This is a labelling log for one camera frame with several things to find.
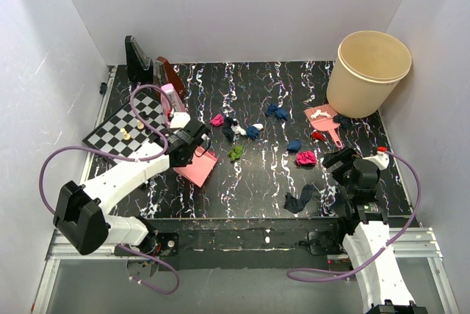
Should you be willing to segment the pink plastic dustpan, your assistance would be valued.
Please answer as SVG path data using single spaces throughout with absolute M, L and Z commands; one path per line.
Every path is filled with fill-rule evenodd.
M 210 152 L 204 152 L 202 147 L 197 147 L 192 157 L 192 163 L 185 167 L 174 167 L 173 170 L 196 186 L 201 188 L 206 182 L 217 163 L 217 157 Z

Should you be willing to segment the pink hand brush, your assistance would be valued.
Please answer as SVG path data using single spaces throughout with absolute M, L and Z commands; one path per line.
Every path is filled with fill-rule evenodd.
M 318 109 L 324 112 L 328 112 L 330 114 L 330 118 L 328 119 L 325 118 L 321 120 L 312 120 L 311 115 Z M 333 117 L 336 116 L 338 113 L 331 107 L 330 104 L 308 108 L 304 111 L 304 114 L 306 115 L 312 128 L 314 128 L 317 131 L 328 133 L 338 148 L 344 147 L 338 135 L 339 124 L 333 121 Z

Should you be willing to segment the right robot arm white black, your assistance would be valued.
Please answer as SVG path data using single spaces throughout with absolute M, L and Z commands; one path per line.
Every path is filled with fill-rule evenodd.
M 385 147 L 370 157 L 361 157 L 350 147 L 325 155 L 323 167 L 337 166 L 331 175 L 345 202 L 345 216 L 339 219 L 332 243 L 338 252 L 349 256 L 365 313 L 427 313 L 408 290 L 392 246 L 414 217 L 390 236 L 388 214 L 377 199 L 380 173 L 392 156 Z

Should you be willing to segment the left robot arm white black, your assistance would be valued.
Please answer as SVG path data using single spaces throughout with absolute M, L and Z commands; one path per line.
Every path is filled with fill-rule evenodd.
M 157 230 L 142 217 L 113 216 L 111 210 L 146 181 L 192 162 L 196 148 L 208 140 L 209 127 L 191 119 L 183 128 L 152 134 L 129 159 L 78 185 L 67 182 L 59 192 L 54 226 L 80 255 L 104 245 L 129 245 L 140 255 L 155 250 Z

